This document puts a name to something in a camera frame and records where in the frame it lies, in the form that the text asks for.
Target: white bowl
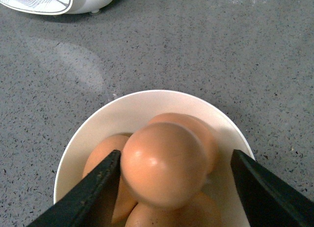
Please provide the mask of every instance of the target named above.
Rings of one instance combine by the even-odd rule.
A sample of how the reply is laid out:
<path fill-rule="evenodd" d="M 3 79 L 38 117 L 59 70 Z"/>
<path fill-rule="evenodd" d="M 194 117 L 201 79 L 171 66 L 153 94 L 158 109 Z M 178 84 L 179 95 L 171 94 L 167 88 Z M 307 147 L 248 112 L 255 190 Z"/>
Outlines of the white bowl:
<path fill-rule="evenodd" d="M 150 90 L 116 99 L 88 118 L 72 137 L 58 167 L 53 202 L 56 203 L 80 180 L 91 151 L 108 136 L 133 133 L 155 115 L 165 112 L 185 113 L 206 122 L 214 129 L 220 159 L 208 176 L 203 191 L 220 207 L 224 227 L 249 227 L 236 192 L 230 160 L 233 149 L 253 153 L 236 125 L 219 109 L 197 97 L 175 91 Z"/>

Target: speckled countertop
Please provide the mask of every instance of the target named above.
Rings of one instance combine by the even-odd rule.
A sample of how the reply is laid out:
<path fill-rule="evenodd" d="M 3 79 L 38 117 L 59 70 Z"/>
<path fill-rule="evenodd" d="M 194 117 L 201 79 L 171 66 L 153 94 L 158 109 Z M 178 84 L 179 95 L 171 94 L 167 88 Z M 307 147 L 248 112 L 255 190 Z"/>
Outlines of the speckled countertop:
<path fill-rule="evenodd" d="M 314 200 L 314 0 L 119 0 L 97 16 L 0 6 L 0 226 L 52 205 L 70 138 L 104 104 L 171 89 L 226 113 Z"/>

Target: brown egg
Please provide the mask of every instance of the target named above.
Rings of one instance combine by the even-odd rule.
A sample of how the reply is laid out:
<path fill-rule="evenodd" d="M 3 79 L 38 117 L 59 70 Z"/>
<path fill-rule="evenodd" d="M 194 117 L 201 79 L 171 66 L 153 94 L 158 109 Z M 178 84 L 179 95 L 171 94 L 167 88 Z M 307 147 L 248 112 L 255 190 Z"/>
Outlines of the brown egg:
<path fill-rule="evenodd" d="M 197 194 L 180 209 L 165 211 L 139 203 L 125 227 L 222 227 L 220 211 L 210 197 Z"/>
<path fill-rule="evenodd" d="M 122 150 L 129 138 L 124 135 L 113 135 L 104 139 L 89 155 L 83 171 L 83 178 L 90 173 L 113 150 Z M 112 216 L 112 223 L 117 223 L 126 218 L 134 206 L 136 200 L 131 196 L 127 186 L 120 177 L 118 196 Z"/>
<path fill-rule="evenodd" d="M 121 171 L 138 201 L 174 209 L 201 190 L 207 160 L 200 141 L 189 130 L 174 123 L 154 123 L 129 138 Z"/>
<path fill-rule="evenodd" d="M 190 129 L 202 142 L 208 159 L 208 174 L 211 173 L 218 161 L 218 144 L 209 126 L 202 120 L 180 113 L 163 113 L 153 117 L 148 124 L 159 122 L 178 123 Z"/>

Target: gray countertop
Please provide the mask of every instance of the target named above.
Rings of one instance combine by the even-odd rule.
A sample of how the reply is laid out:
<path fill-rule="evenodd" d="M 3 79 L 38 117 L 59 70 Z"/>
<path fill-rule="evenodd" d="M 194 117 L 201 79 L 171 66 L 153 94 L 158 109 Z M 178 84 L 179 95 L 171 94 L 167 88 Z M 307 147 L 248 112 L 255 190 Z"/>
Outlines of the gray countertop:
<path fill-rule="evenodd" d="M 314 200 L 314 0 L 118 0 L 96 16 L 0 6 L 0 226 L 52 205 L 80 125 L 170 89 L 226 113 L 259 163 Z"/>

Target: egg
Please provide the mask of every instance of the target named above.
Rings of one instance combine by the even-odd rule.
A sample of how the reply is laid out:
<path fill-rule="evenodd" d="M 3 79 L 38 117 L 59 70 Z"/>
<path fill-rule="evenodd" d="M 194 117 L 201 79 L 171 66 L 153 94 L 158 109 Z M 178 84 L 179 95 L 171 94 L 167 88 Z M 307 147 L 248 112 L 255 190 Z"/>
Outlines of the egg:
<path fill-rule="evenodd" d="M 173 122 L 178 123 L 190 129 L 202 142 L 206 157 L 208 159 L 207 173 L 211 173 L 218 161 L 218 143 L 215 140 L 209 126 L 202 120 L 180 113 L 163 113 L 153 117 L 148 124 L 158 122 Z"/>
<path fill-rule="evenodd" d="M 139 202 L 174 209 L 201 190 L 207 160 L 199 139 L 185 127 L 153 123 L 136 131 L 127 141 L 121 172 Z"/>
<path fill-rule="evenodd" d="M 90 173 L 113 150 L 122 151 L 128 139 L 129 138 L 124 135 L 113 135 L 100 142 L 89 155 L 82 177 L 84 178 Z M 136 200 L 132 197 L 127 186 L 120 177 L 118 196 L 111 222 L 114 224 L 126 218 L 135 207 L 136 203 Z"/>
<path fill-rule="evenodd" d="M 180 209 L 166 211 L 139 203 L 131 212 L 125 227 L 222 227 L 215 201 L 198 193 Z"/>

